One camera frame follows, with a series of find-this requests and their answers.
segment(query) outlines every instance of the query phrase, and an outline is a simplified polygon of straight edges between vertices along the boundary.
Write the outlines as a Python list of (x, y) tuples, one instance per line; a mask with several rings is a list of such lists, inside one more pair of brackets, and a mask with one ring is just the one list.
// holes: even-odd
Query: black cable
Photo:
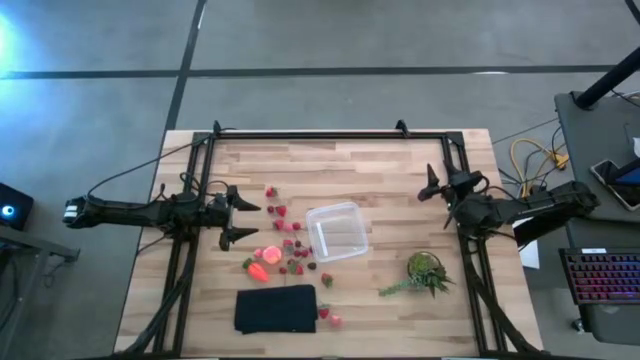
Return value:
[(500, 169), (500, 168), (498, 168), (498, 171), (499, 171), (502, 175), (504, 175), (504, 176), (508, 177), (509, 179), (513, 180), (514, 182), (516, 182), (516, 183), (518, 183), (518, 184), (522, 184), (522, 181), (520, 181), (520, 180), (516, 179), (515, 177), (513, 177), (513, 176), (512, 176), (511, 174), (509, 174), (508, 172), (506, 172), (506, 171), (504, 171), (504, 170), (502, 170), (502, 169)]
[(58, 271), (58, 269), (63, 267), (65, 264), (69, 264), (69, 263), (63, 259), (62, 261), (57, 263), (54, 267), (52, 267), (51, 270), (47, 271), (45, 274), (42, 275), (42, 281), (44, 282), (44, 287), (49, 289), (53, 286), (53, 283), (55, 283), (56, 281), (56, 275), (55, 275), (56, 271)]
[(614, 93), (614, 94), (616, 94), (616, 95), (617, 95), (617, 96), (619, 96), (622, 100), (624, 100), (624, 101), (628, 102), (629, 104), (631, 104), (631, 105), (633, 105), (633, 106), (635, 106), (635, 107), (640, 108), (640, 105), (638, 105), (638, 104), (636, 104), (635, 102), (633, 102), (633, 101), (631, 101), (631, 100), (627, 99), (627, 98), (624, 96), (624, 94), (621, 94), (621, 93), (619, 93), (619, 92), (617, 92), (617, 91), (615, 91), (615, 90), (611, 90), (611, 92), (612, 92), (612, 93)]
[(141, 252), (143, 252), (144, 250), (146, 250), (147, 248), (149, 248), (150, 246), (153, 246), (157, 243), (159, 243), (160, 241), (166, 239), (168, 237), (168, 235), (162, 235), (161, 238), (157, 239), (157, 240), (153, 240), (152, 242), (148, 243), (147, 245), (141, 247), (140, 249), (138, 249), (138, 251), (136, 252), (136, 256), (140, 255)]
[(18, 298), (20, 297), (18, 265), (16, 264), (14, 256), (15, 255), (12, 255), (10, 260), (11, 266), (13, 267), (13, 299), (4, 307), (4, 310), (2, 311), (4, 315), (2, 316), (2, 321), (0, 321), (0, 333), (2, 333), (2, 330), (4, 330), (4, 328), (9, 323), (9, 320), (11, 319), (16, 306), (18, 305)]
[[(95, 191), (97, 188), (99, 188), (100, 186), (102, 186), (102, 185), (106, 184), (107, 182), (109, 182), (109, 181), (111, 181), (111, 180), (113, 180), (113, 179), (119, 178), (120, 176), (124, 176), (124, 175), (127, 175), (127, 174), (131, 173), (131, 172), (134, 172), (134, 171), (136, 171), (136, 170), (138, 170), (138, 169), (140, 169), (140, 168), (143, 168), (143, 167), (145, 167), (145, 166), (147, 166), (147, 165), (149, 165), (149, 164), (153, 164), (153, 163), (155, 163), (155, 162), (157, 162), (157, 161), (160, 161), (161, 159), (163, 159), (163, 158), (165, 158), (165, 157), (167, 157), (167, 156), (169, 156), (169, 155), (171, 155), (171, 154), (174, 154), (174, 153), (176, 153), (176, 152), (178, 152), (178, 151), (180, 151), (180, 150), (182, 150), (182, 149), (184, 149), (184, 148), (187, 148), (187, 147), (189, 147), (189, 146), (196, 146), (196, 145), (200, 145), (200, 144), (204, 143), (204, 142), (205, 142), (205, 141), (207, 141), (207, 140), (209, 140), (209, 137), (205, 137), (205, 138), (203, 138), (203, 139), (193, 141), (193, 142), (191, 142), (191, 143), (189, 143), (189, 144), (185, 144), (185, 145), (179, 146), (179, 147), (177, 147), (177, 148), (175, 148), (175, 149), (173, 149), (173, 150), (169, 151), (168, 153), (166, 153), (166, 154), (164, 154), (164, 155), (160, 155), (160, 156), (158, 156), (158, 157), (156, 157), (156, 158), (154, 158), (154, 159), (151, 159), (151, 160), (149, 160), (149, 161), (147, 161), (147, 162), (144, 162), (144, 163), (142, 163), (142, 164), (140, 164), (140, 165), (134, 166), (134, 167), (132, 167), (131, 169), (128, 169), (128, 170), (122, 171), (122, 172), (120, 172), (120, 173), (117, 173), (117, 174), (115, 174), (115, 175), (113, 175), (113, 176), (110, 176), (110, 177), (108, 177), (108, 178), (106, 178), (106, 179), (104, 179), (104, 180), (100, 181), (100, 182), (99, 182), (99, 183), (97, 183), (94, 187), (92, 187), (89, 191), (87, 191), (87, 195), (86, 195), (87, 201), (91, 202), (91, 193), (92, 193), (93, 191)], [(149, 202), (149, 203), (147, 203), (147, 204), (144, 204), (144, 205), (142, 205), (142, 206), (140, 206), (140, 207), (136, 207), (136, 208), (120, 207), (120, 206), (112, 206), (112, 205), (102, 205), (102, 204), (96, 204), (96, 203), (91, 203), (91, 204), (92, 204), (92, 205), (95, 205), (95, 206), (98, 206), (98, 207), (110, 208), (110, 209), (136, 210), (136, 209), (141, 209), (141, 208), (145, 208), (145, 207), (150, 206), (150, 205), (151, 205), (151, 204), (153, 204), (155, 201), (157, 201), (161, 196), (163, 196), (162, 191), (161, 191), (161, 193), (160, 193), (160, 194), (159, 194), (155, 199), (153, 199), (151, 202)]]

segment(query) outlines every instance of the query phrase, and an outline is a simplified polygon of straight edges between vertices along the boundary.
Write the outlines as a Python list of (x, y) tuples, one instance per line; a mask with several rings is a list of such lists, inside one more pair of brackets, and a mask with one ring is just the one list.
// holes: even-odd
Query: rgb keyboard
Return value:
[(640, 304), (640, 249), (560, 249), (576, 305)]

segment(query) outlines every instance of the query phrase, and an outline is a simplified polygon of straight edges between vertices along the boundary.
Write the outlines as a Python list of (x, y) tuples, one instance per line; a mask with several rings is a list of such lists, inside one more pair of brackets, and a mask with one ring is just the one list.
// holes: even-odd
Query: cable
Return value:
[[(113, 180), (113, 179), (119, 178), (120, 176), (124, 176), (124, 175), (127, 175), (127, 174), (131, 173), (131, 172), (134, 172), (134, 171), (136, 171), (136, 170), (138, 170), (138, 169), (140, 169), (140, 168), (143, 168), (143, 167), (145, 167), (145, 166), (147, 166), (147, 165), (149, 165), (149, 164), (153, 164), (153, 163), (155, 163), (155, 162), (158, 162), (158, 161), (160, 161), (161, 159), (163, 159), (163, 158), (165, 158), (165, 157), (167, 157), (167, 156), (169, 156), (169, 155), (171, 155), (171, 154), (174, 154), (174, 153), (176, 153), (176, 152), (178, 152), (178, 151), (180, 151), (180, 150), (182, 150), (182, 149), (184, 149), (184, 148), (187, 148), (187, 147), (189, 147), (189, 146), (196, 146), (196, 145), (200, 145), (200, 144), (204, 143), (205, 141), (209, 140), (209, 138), (210, 138), (210, 137), (205, 137), (205, 138), (203, 138), (203, 139), (193, 141), (193, 142), (191, 142), (191, 143), (189, 143), (189, 144), (185, 144), (185, 145), (179, 146), (179, 147), (177, 147), (177, 148), (175, 148), (175, 149), (173, 149), (173, 150), (169, 151), (168, 153), (166, 153), (166, 154), (164, 154), (164, 155), (160, 155), (160, 156), (158, 156), (158, 157), (156, 157), (156, 158), (154, 158), (154, 159), (151, 159), (151, 160), (149, 160), (149, 161), (146, 161), (146, 162), (144, 162), (144, 163), (142, 163), (142, 164), (140, 164), (140, 165), (134, 166), (134, 167), (132, 167), (131, 169), (128, 169), (128, 170), (122, 171), (122, 172), (120, 172), (120, 173), (117, 173), (117, 174), (115, 174), (115, 175), (113, 175), (113, 176), (110, 176), (110, 177), (108, 177), (108, 178), (106, 178), (106, 179), (104, 179), (104, 180), (100, 181), (100, 182), (99, 182), (99, 183), (97, 183), (94, 187), (92, 187), (89, 191), (87, 191), (87, 195), (86, 195), (87, 201), (88, 201), (88, 202), (91, 202), (91, 193), (92, 193), (93, 191), (95, 191), (97, 188), (99, 188), (100, 186), (102, 186), (102, 185), (106, 184), (107, 182), (109, 182), (109, 181), (111, 181), (111, 180)], [(135, 207), (135, 208), (131, 208), (131, 207), (121, 207), (121, 206), (113, 206), (113, 205), (102, 205), (102, 204), (97, 204), (97, 203), (91, 203), (91, 204), (92, 204), (92, 205), (94, 205), (94, 206), (103, 207), (103, 208), (109, 208), (109, 209), (137, 210), (137, 209), (143, 209), (143, 208), (145, 208), (145, 207), (150, 206), (151, 204), (153, 204), (154, 202), (156, 202), (156, 201), (157, 201), (161, 196), (163, 196), (162, 191), (161, 191), (161, 192), (160, 192), (160, 194), (159, 194), (157, 197), (155, 197), (151, 202), (149, 202), (149, 203), (147, 203), (147, 204), (144, 204), (144, 205), (141, 205), (141, 206), (139, 206), (139, 207)]]
[(9, 320), (11, 319), (16, 306), (18, 305), (18, 298), (20, 297), (20, 284), (18, 283), (18, 264), (16, 263), (14, 256), (15, 255), (11, 255), (10, 260), (11, 266), (13, 267), (13, 299), (4, 307), (4, 310), (2, 311), (4, 315), (2, 316), (2, 321), (0, 321), (0, 333), (2, 333), (2, 330), (4, 330), (4, 328), (9, 323)]
[(631, 104), (631, 105), (633, 105), (633, 106), (635, 106), (635, 107), (640, 108), (640, 105), (638, 105), (638, 104), (636, 104), (635, 102), (633, 102), (633, 101), (631, 101), (631, 100), (627, 99), (627, 97), (626, 97), (626, 96), (624, 96), (624, 94), (621, 94), (621, 93), (619, 93), (619, 92), (617, 92), (617, 91), (615, 91), (615, 90), (611, 90), (611, 92), (612, 92), (612, 93), (614, 93), (614, 94), (616, 94), (616, 95), (617, 95), (617, 96), (619, 96), (622, 100), (624, 100), (624, 101), (628, 102), (629, 104)]
[(136, 256), (140, 255), (141, 252), (143, 252), (144, 250), (146, 250), (147, 248), (159, 243), (160, 241), (166, 239), (167, 237), (169, 237), (167, 234), (162, 235), (161, 238), (153, 240), (152, 242), (148, 243), (147, 245), (141, 247), (140, 249), (138, 249), (138, 251), (136, 252)]
[(53, 284), (56, 281), (56, 276), (55, 276), (56, 271), (58, 271), (58, 269), (63, 267), (65, 264), (69, 264), (69, 263), (63, 259), (61, 262), (57, 263), (53, 268), (51, 268), (51, 270), (47, 271), (47, 273), (42, 275), (42, 281), (44, 283), (44, 287), (49, 289), (53, 286)]
[(512, 138), (512, 137), (514, 137), (514, 136), (518, 136), (518, 135), (520, 135), (520, 134), (524, 134), (524, 133), (526, 133), (527, 131), (531, 131), (531, 130), (533, 130), (533, 129), (537, 129), (537, 128), (541, 127), (541, 126), (547, 125), (547, 124), (549, 124), (549, 123), (551, 123), (551, 122), (554, 122), (554, 121), (557, 121), (557, 120), (558, 120), (558, 118), (557, 118), (557, 117), (555, 117), (555, 118), (553, 118), (553, 119), (551, 119), (551, 120), (547, 120), (547, 121), (545, 121), (545, 122), (543, 122), (543, 123), (540, 123), (540, 124), (538, 124), (538, 125), (534, 125), (534, 126), (532, 126), (532, 127), (526, 128), (526, 129), (524, 129), (524, 130), (522, 130), (522, 131), (518, 131), (518, 132), (517, 132), (517, 133), (515, 133), (515, 134), (507, 135), (507, 136), (505, 136), (505, 137), (503, 137), (503, 138), (500, 138), (500, 139), (498, 139), (498, 140), (496, 140), (496, 141), (492, 142), (492, 143), (491, 143), (491, 145), (495, 145), (495, 144), (497, 144), (497, 143), (499, 143), (499, 142), (503, 142), (503, 141), (505, 141), (505, 140), (507, 140), (507, 139), (511, 139), (511, 138)]

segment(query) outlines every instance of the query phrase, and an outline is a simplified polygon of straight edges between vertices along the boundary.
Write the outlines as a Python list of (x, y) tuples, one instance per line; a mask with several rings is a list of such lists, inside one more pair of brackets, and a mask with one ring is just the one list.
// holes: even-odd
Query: black cloth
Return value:
[(243, 334), (315, 333), (317, 319), (313, 285), (238, 291), (234, 325)]

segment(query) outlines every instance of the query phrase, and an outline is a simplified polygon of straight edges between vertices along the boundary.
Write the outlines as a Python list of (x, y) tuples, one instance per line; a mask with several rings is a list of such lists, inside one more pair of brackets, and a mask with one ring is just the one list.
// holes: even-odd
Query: potted plant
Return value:
[(409, 275), (407, 279), (380, 290), (379, 295), (387, 296), (405, 289), (425, 290), (428, 288), (431, 295), (435, 297), (436, 289), (448, 292), (449, 288), (445, 283), (453, 284), (440, 259), (428, 251), (411, 255), (407, 262), (407, 273)]

